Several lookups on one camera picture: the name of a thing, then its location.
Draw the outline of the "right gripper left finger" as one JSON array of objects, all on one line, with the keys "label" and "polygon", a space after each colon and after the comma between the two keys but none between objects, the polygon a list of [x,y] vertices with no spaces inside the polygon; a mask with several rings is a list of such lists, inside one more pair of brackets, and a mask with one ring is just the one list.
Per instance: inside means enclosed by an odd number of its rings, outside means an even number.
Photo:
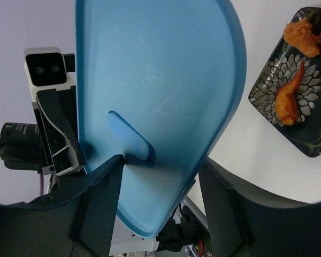
[{"label": "right gripper left finger", "polygon": [[125,160],[29,203],[0,205],[0,256],[108,256]]}]

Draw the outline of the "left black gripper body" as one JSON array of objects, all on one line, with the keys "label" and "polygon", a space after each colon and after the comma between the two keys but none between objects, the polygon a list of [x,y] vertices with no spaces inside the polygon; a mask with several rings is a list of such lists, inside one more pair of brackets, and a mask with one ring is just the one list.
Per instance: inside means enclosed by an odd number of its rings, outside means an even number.
[{"label": "left black gripper body", "polygon": [[52,153],[58,150],[64,141],[52,126],[56,125],[65,132],[65,126],[71,125],[78,137],[76,87],[72,86],[67,90],[38,91],[33,102],[33,109],[44,150],[46,171],[55,173]]}]

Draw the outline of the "blue lunch box lid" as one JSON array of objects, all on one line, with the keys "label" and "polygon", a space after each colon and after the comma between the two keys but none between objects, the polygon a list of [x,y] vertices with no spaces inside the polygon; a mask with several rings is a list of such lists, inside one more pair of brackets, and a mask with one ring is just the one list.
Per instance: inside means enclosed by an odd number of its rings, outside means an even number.
[{"label": "blue lunch box lid", "polygon": [[153,238],[233,117],[246,45],[230,1],[77,1],[86,172],[125,158],[118,218]]}]

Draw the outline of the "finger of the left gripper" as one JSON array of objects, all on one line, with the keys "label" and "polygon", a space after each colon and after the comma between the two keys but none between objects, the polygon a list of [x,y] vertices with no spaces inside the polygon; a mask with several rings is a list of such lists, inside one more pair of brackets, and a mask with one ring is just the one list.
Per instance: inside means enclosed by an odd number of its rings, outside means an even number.
[{"label": "finger of the left gripper", "polygon": [[64,141],[61,147],[52,153],[52,161],[56,175],[67,176],[79,172],[83,168],[85,161],[78,143],[78,138],[71,125],[65,126],[65,132],[56,125],[52,127],[60,134],[61,139]]}]

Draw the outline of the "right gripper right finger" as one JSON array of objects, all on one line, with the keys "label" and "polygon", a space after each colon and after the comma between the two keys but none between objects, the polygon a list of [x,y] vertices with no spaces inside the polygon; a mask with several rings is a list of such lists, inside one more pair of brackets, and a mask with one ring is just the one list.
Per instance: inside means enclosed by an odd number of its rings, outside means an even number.
[{"label": "right gripper right finger", "polygon": [[199,179],[214,256],[321,256],[321,202],[270,193],[210,158]]}]

